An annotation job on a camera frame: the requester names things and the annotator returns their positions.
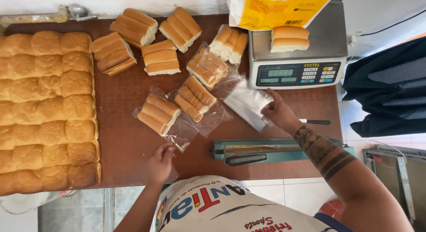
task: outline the knife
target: knife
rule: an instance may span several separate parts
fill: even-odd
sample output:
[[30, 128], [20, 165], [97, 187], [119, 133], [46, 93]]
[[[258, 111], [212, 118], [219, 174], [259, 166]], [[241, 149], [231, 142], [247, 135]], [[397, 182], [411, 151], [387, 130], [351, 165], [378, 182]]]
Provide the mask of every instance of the knife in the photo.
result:
[[330, 121], [315, 121], [315, 120], [307, 120], [307, 119], [299, 119], [299, 120], [303, 123], [330, 125]]

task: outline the wooden countertop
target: wooden countertop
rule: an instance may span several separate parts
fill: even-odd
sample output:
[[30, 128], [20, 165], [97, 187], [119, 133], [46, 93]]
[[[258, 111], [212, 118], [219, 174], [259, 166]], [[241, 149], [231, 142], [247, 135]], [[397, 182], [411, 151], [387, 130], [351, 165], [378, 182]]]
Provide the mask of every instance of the wooden countertop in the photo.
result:
[[[138, 64], [128, 71], [110, 77], [95, 68], [96, 108], [102, 165], [102, 182], [95, 187], [146, 184], [144, 173], [146, 160], [154, 148], [164, 142], [164, 139], [148, 126], [133, 118], [131, 116], [133, 110], [144, 103], [152, 85], [158, 86], [164, 93], [179, 88], [188, 77], [188, 71], [185, 68], [186, 62], [196, 53], [203, 41], [210, 43], [216, 36], [220, 25], [228, 22], [227, 14], [195, 16], [194, 18], [203, 32], [185, 54], [177, 52], [181, 73], [148, 76], [144, 72], [141, 51], [135, 47], [132, 47], [132, 50]], [[165, 18], [155, 19], [159, 24], [165, 20]], [[95, 40], [111, 33], [109, 25], [113, 21], [106, 19], [86, 22], [14, 24], [8, 27], [5, 35], [34, 34], [42, 30], [61, 33], [81, 31], [88, 33]], [[154, 43], [165, 39], [158, 31]], [[244, 52], [239, 72], [246, 74], [249, 72], [248, 50]], [[310, 125], [312, 129], [318, 131], [322, 136], [342, 140], [337, 94], [334, 86], [278, 92], [299, 118], [331, 121], [330, 126]], [[224, 106], [234, 119], [222, 122], [208, 138], [197, 135], [184, 153], [176, 153], [177, 156], [173, 159], [175, 171], [168, 182], [175, 180], [176, 176], [178, 179], [185, 179], [197, 175], [220, 175], [236, 180], [320, 176], [309, 160], [235, 167], [214, 160], [213, 155], [209, 152], [213, 139], [290, 137], [288, 134], [274, 129], [259, 134], [231, 109]]]

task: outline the finger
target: finger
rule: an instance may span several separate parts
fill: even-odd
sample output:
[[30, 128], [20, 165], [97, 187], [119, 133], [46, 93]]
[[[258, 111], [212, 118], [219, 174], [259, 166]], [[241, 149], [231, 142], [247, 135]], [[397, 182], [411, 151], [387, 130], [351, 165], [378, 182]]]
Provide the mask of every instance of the finger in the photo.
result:
[[263, 109], [274, 110], [274, 108], [275, 108], [275, 102], [270, 102]]
[[264, 116], [266, 116], [267, 118], [269, 118], [272, 114], [273, 114], [273, 110], [269, 110], [267, 108], [263, 108], [260, 113]]
[[166, 164], [172, 163], [172, 157], [173, 157], [174, 149], [175, 149], [174, 147], [167, 148], [166, 152], [164, 153], [163, 160], [162, 160], [163, 163], [166, 163]]
[[273, 89], [268, 88], [268, 94], [274, 98], [275, 102], [282, 101], [282, 98], [280, 97], [280, 95]]
[[155, 150], [154, 150], [154, 154], [153, 154], [153, 156], [155, 156], [155, 157], [157, 157], [158, 159], [162, 159], [163, 158], [163, 152], [164, 152], [164, 150], [166, 149], [166, 148], [168, 148], [168, 147], [170, 147], [170, 146], [172, 146], [173, 147], [173, 142], [166, 142], [166, 143], [164, 143], [164, 144], [162, 144], [162, 145], [160, 145], [159, 147], [157, 147]]

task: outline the hand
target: hand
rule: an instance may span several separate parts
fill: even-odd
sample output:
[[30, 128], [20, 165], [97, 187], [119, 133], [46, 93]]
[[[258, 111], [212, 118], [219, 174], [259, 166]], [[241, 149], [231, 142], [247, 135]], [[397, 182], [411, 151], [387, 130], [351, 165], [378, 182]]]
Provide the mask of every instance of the hand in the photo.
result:
[[260, 113], [269, 118], [276, 126], [294, 136], [296, 131], [303, 126], [303, 123], [278, 93], [268, 88], [268, 94], [274, 98], [274, 101], [267, 104]]
[[172, 170], [172, 157], [175, 156], [173, 142], [157, 147], [148, 159], [148, 183], [164, 185]]

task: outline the tattooed forearm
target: tattooed forearm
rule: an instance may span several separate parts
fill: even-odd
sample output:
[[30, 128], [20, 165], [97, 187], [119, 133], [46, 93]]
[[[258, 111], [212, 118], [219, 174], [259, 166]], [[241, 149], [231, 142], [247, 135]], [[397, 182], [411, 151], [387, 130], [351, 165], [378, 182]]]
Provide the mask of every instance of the tattooed forearm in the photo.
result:
[[302, 126], [294, 135], [295, 141], [320, 171], [325, 181], [356, 158], [333, 142]]

